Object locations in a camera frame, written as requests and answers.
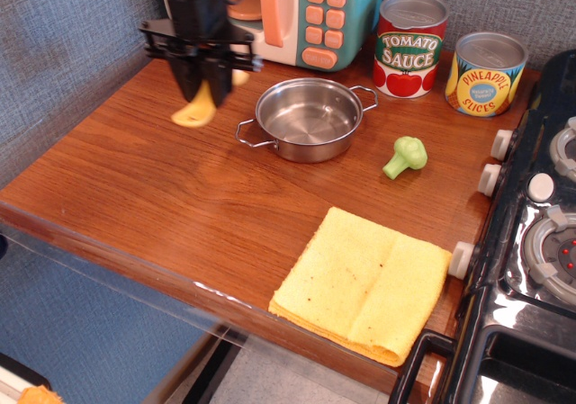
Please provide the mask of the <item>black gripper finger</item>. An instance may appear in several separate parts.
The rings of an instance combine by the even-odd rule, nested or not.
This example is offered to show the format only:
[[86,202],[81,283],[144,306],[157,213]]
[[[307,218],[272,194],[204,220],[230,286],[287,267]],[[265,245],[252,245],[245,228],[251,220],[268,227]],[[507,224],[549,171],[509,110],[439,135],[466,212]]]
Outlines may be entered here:
[[194,63],[181,58],[170,58],[168,64],[185,100],[191,102],[199,92],[202,75]]
[[220,107],[232,90],[232,67],[225,61],[209,59],[202,63],[202,74],[208,82],[212,101]]

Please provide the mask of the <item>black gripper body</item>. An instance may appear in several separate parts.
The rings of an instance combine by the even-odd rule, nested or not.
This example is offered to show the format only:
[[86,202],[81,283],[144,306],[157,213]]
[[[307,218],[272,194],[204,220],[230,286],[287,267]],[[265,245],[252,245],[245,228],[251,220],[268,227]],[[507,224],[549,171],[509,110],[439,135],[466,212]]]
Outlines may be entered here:
[[164,0],[168,17],[140,24],[152,58],[199,58],[222,67],[258,71],[254,35],[232,24],[228,7],[240,0]]

